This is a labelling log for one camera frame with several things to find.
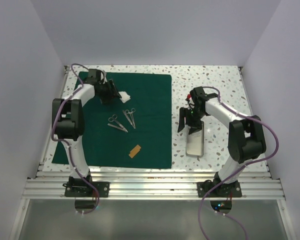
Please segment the white gauze pad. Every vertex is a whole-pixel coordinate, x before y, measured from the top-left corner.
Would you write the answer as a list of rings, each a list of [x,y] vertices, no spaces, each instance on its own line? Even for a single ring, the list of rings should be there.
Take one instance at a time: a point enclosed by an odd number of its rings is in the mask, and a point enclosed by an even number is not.
[[[131,99],[131,96],[128,95],[125,91],[119,91],[118,93],[120,95],[119,99],[123,104],[128,102]]]

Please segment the rectangular metal tray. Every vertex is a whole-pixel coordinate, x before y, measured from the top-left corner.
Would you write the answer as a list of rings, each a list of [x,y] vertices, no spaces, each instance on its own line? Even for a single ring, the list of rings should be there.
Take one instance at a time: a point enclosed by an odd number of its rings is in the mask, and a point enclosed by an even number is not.
[[[186,136],[185,154],[189,157],[201,158],[204,155],[204,122],[201,121],[201,130]]]

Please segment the tan adhesive bandage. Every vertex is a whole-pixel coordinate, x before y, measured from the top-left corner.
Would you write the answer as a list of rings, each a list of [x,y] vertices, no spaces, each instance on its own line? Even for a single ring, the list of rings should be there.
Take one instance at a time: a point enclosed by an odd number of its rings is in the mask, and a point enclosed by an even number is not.
[[[140,145],[137,144],[130,152],[131,152],[131,153],[139,152],[140,149],[141,149]]]
[[[129,157],[133,159],[136,156],[137,153],[138,153],[138,151],[131,151],[129,153]]]

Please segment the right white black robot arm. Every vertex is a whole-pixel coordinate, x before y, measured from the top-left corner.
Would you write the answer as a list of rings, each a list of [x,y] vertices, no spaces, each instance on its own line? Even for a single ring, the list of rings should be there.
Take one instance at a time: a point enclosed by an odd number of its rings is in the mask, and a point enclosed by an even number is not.
[[[266,149],[266,141],[257,115],[248,116],[226,103],[220,91],[206,93],[204,87],[195,87],[186,98],[187,107],[179,109],[178,132],[188,128],[186,149],[203,151],[203,117],[214,117],[228,130],[227,149],[229,158],[217,171],[212,180],[199,183],[199,196],[227,197],[242,196],[238,178],[244,168],[256,160]]]

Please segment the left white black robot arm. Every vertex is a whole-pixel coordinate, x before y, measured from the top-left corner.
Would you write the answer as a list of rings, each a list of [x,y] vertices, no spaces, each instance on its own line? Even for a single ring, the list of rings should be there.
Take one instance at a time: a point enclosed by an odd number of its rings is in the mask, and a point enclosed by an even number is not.
[[[121,95],[103,70],[92,68],[85,79],[79,75],[76,77],[79,84],[75,90],[52,101],[51,140],[63,145],[70,166],[69,182],[78,181],[76,190],[86,197],[93,193],[94,184],[82,143],[85,132],[83,107],[94,98],[99,98],[105,105],[121,98]]]

